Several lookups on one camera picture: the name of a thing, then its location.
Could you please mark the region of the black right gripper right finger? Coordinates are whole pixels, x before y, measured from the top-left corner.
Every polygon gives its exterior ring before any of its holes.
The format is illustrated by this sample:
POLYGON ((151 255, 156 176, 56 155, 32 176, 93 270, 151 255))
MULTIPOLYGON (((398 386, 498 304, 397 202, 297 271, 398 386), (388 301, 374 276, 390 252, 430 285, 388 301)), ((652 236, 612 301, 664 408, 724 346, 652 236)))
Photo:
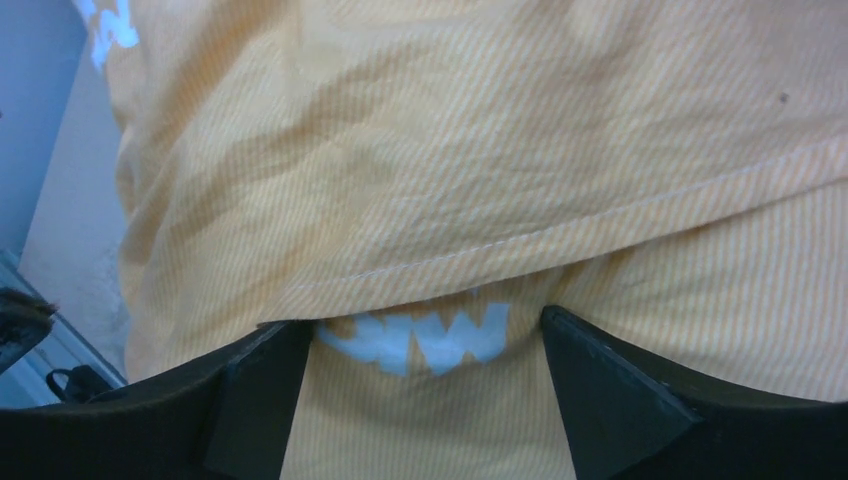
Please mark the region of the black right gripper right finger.
POLYGON ((847 406, 730 383, 558 307, 541 331, 580 479, 843 479, 847 406))

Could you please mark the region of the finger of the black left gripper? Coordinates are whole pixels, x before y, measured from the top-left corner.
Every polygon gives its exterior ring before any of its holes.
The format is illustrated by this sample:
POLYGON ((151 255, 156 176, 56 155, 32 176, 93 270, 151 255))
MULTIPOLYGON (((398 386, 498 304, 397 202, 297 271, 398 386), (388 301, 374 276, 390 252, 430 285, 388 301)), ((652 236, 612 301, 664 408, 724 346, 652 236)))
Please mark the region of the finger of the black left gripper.
POLYGON ((56 312, 57 306, 43 299, 1 289, 1 373, 51 333, 56 312))

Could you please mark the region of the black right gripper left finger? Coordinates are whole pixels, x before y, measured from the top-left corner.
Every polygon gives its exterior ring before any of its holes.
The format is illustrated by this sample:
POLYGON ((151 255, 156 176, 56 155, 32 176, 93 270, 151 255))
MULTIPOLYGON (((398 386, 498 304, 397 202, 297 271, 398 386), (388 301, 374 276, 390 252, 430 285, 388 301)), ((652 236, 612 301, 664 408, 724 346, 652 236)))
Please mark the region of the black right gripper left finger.
POLYGON ((277 479, 313 336, 274 322, 86 404, 1 414, 5 479, 277 479))

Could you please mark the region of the orange Mickey Mouse pillowcase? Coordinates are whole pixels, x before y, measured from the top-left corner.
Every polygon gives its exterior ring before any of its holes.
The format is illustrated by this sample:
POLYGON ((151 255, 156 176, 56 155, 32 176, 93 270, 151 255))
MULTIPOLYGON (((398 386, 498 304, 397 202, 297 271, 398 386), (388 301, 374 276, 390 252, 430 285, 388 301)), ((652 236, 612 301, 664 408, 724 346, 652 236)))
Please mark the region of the orange Mickey Mouse pillowcase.
POLYGON ((847 396, 843 1, 80 1, 138 382, 317 320, 286 479, 570 479, 562 306, 847 396))

